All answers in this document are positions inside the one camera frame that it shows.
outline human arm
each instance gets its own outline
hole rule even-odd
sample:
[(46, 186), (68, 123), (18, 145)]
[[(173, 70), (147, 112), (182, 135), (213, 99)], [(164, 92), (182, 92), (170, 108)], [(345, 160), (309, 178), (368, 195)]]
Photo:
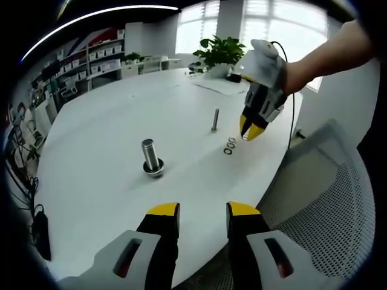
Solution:
[(286, 95), (300, 91), (316, 77), (357, 68), (374, 56), (372, 43), (355, 20), (343, 24), (330, 40), (298, 62), (287, 64)]

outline green plant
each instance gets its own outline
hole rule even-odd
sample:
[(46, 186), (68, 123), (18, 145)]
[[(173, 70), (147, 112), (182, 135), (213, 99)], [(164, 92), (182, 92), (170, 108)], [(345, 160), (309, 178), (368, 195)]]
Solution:
[[(220, 63), (235, 65), (244, 55), (242, 48), (245, 46), (239, 42), (239, 39), (232, 37), (222, 40), (214, 35), (214, 39), (202, 39), (200, 45), (204, 49), (196, 50), (193, 55), (203, 61), (207, 70)], [(198, 66), (201, 66), (201, 62), (191, 63), (189, 74), (203, 73), (203, 68)]]
[(140, 58), (141, 58), (141, 55), (139, 53), (130, 53), (127, 56), (124, 56), (122, 58), (122, 60), (124, 62), (126, 62), (126, 61), (131, 61), (132, 62), (133, 60), (140, 59)]

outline paper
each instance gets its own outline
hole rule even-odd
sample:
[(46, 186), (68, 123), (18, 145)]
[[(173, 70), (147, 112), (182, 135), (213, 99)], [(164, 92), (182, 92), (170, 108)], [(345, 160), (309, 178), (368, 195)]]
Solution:
[(244, 82), (233, 83), (222, 79), (194, 79), (192, 83), (222, 95), (235, 95), (249, 90), (249, 85)]

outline white round table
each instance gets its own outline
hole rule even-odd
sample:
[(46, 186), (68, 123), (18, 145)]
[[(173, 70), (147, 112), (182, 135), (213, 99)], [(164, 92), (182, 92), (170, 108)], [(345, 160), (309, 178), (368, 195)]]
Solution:
[[(292, 99), (261, 136), (246, 142), (238, 132), (248, 84), (235, 84), (244, 92), (222, 95), (194, 85), (185, 71), (114, 82), (59, 112), (42, 152), (36, 195), (48, 216), (47, 266), (55, 279), (83, 273), (99, 250), (136, 230), (150, 208), (177, 201), (176, 286), (227, 243), (226, 202), (255, 206), (262, 198), (287, 150)], [(294, 126), (301, 102), (297, 94)], [(211, 133), (216, 108), (218, 130)], [(237, 142), (226, 155), (229, 137)], [(165, 163), (160, 179), (143, 171), (146, 138)]]

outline bright window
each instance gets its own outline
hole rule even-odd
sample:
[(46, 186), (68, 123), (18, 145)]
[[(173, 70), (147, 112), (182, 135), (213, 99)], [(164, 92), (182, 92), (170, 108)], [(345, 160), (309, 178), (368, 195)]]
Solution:
[(200, 40), (213, 38), (218, 25), (220, 0), (211, 0), (183, 9), (179, 15), (176, 53), (193, 53)]
[[(251, 50), (252, 39), (278, 41), (295, 62), (327, 41), (327, 15), (314, 5), (293, 0), (244, 0), (239, 38)], [(307, 86), (318, 92), (322, 77)]]

